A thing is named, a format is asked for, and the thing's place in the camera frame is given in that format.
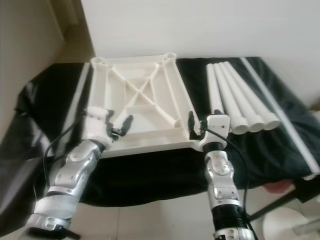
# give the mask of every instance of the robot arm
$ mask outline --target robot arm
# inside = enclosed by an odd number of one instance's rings
[[[28,229],[20,240],[60,240],[69,235],[71,218],[101,154],[110,149],[119,136],[124,136],[131,126],[132,115],[124,121],[121,129],[113,128],[109,122],[113,113],[97,107],[87,110],[85,125],[89,131],[67,155],[64,166],[56,174],[45,197],[36,202],[26,224]]]
[[[193,130],[193,113],[189,114],[189,132],[192,139],[200,140],[206,164],[205,177],[208,181],[208,196],[215,228],[215,240],[254,240],[254,235],[247,227],[244,208],[234,183],[234,168],[224,151],[227,143],[211,134],[209,129],[227,138],[230,118],[216,111],[201,123],[201,136]]]

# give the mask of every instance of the white wall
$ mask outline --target white wall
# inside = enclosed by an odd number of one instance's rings
[[[47,0],[2,0],[0,6],[0,139],[18,93],[44,70],[63,43]]]
[[[318,0],[82,0],[82,4],[98,56],[165,52],[179,57],[261,56],[306,104],[320,95]]]

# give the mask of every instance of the black cable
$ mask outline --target black cable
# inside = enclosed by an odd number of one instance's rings
[[[248,189],[249,189],[249,185],[250,185],[249,168],[248,168],[246,159],[243,156],[242,152],[239,150],[239,148],[232,141],[230,141],[229,139],[225,138],[224,136],[220,135],[219,133],[216,133],[215,131],[212,131],[212,130],[210,130],[208,128],[205,128],[204,130],[207,131],[208,133],[211,133],[211,134],[217,136],[218,138],[226,141],[228,144],[230,144],[238,152],[238,154],[240,155],[240,157],[242,159],[242,162],[244,164],[244,168],[245,168],[245,171],[246,171],[246,174],[245,174],[245,188],[244,188],[244,195],[243,195],[244,219],[246,220],[246,224],[249,226],[250,230],[252,231],[255,240],[258,240],[257,234],[256,234],[255,230],[253,229],[253,227],[252,227],[252,225],[250,223],[250,220],[248,219],[247,208],[246,208]]]
[[[74,121],[74,123],[71,124],[71,126],[69,126],[63,133],[61,133],[59,136],[57,136],[51,143],[50,145],[47,147],[44,156],[43,156],[43,171],[44,171],[44,179],[46,182],[46,185],[48,188],[50,188],[50,180],[48,177],[48,162],[47,162],[47,158],[48,158],[48,153],[50,151],[50,149],[52,148],[52,146],[58,142],[64,135],[66,135],[82,118],[79,117],[76,121]]]

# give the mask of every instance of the white rod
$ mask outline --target white rod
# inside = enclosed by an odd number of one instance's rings
[[[218,82],[216,78],[216,73],[214,69],[214,65],[209,63],[206,66],[206,75],[207,75],[207,82],[209,88],[209,100],[210,100],[210,107],[211,113],[214,114],[215,110],[219,110],[221,113],[224,112],[224,107],[221,102],[221,96],[219,92]]]
[[[67,128],[69,128],[76,120],[79,100],[87,80],[89,69],[90,69],[90,63],[86,62],[82,67],[78,84],[76,86],[70,107],[68,109],[67,116],[65,118],[61,133],[67,130]],[[56,156],[60,156],[64,154],[66,149],[66,144],[69,142],[72,132],[73,131],[68,132],[64,137],[60,139],[58,147],[56,149],[57,150]]]
[[[254,93],[254,91],[247,85],[245,80],[239,75],[234,67],[228,62],[224,62],[234,81],[237,83],[239,88],[242,90],[248,101],[251,103],[254,111],[260,115],[264,121],[264,130],[272,130],[277,128],[281,121],[279,118],[265,106],[260,98]]]
[[[260,88],[261,92],[265,96],[265,98],[268,100],[270,105],[273,107],[273,110],[275,113],[279,116],[279,118],[282,121],[282,124],[288,134],[290,135],[291,139],[293,140],[295,146],[300,151],[301,155],[303,156],[305,162],[308,164],[311,172],[315,175],[320,174],[320,166],[315,160],[314,156],[310,153],[309,149],[305,145],[304,141],[302,141],[301,137],[297,133],[297,130],[294,128],[290,120],[288,119],[287,115],[284,113],[284,111],[281,109],[281,107],[278,105],[277,101],[274,99],[274,97],[271,95],[269,90],[267,89],[264,82],[261,80],[259,75],[256,73],[254,68],[250,65],[248,60],[245,57],[240,58],[246,69],[249,71],[250,75],[253,77],[255,83]]]
[[[261,118],[261,116],[257,115],[246,96],[243,94],[239,86],[236,84],[234,78],[231,76],[225,64],[222,62],[219,63],[222,73],[229,85],[229,88],[232,91],[232,94],[238,103],[238,106],[243,114],[243,116],[247,119],[249,124],[249,132],[256,133],[264,129],[265,122]]]
[[[234,96],[221,72],[218,63],[213,65],[216,72],[218,86],[222,95],[225,111],[230,117],[230,126],[233,134],[244,134],[248,131],[248,121],[242,116]]]

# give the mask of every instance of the black tablecloth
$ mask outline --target black tablecloth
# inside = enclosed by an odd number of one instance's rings
[[[320,124],[260,58],[248,60],[320,163]],[[210,113],[206,64],[223,61],[229,61],[268,106],[239,58],[178,59],[178,69],[200,120]],[[54,64],[19,95],[17,113],[0,147],[0,236],[21,227],[32,213],[36,175],[37,192],[44,187],[43,176],[38,174],[42,169],[43,146],[37,141],[39,136],[31,122],[49,141],[61,133],[82,68],[82,63]],[[91,76],[92,69],[77,116],[86,106]],[[66,152],[79,142],[81,126],[74,129]],[[251,188],[311,173],[283,126],[271,131],[230,134],[228,138],[247,158]],[[235,169],[234,181],[243,189],[244,164],[230,145],[226,150]],[[207,189],[204,169],[203,154],[190,148],[104,159],[92,173],[81,202],[103,207],[132,206],[201,193]]]

